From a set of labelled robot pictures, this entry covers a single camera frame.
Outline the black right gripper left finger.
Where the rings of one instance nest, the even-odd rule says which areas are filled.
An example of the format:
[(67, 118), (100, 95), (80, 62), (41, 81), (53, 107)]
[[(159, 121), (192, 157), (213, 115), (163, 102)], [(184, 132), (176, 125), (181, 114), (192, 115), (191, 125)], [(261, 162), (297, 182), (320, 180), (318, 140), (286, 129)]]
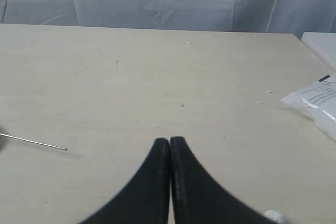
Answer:
[(157, 138), (122, 190), (82, 223), (168, 223), (169, 207), (170, 145)]

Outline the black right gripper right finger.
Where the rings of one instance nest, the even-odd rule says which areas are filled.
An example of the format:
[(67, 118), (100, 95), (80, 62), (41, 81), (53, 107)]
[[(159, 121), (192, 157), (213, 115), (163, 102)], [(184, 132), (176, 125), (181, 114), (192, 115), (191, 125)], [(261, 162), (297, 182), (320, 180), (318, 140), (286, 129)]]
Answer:
[(170, 138), (170, 149), (175, 223), (274, 223), (213, 179), (185, 138)]

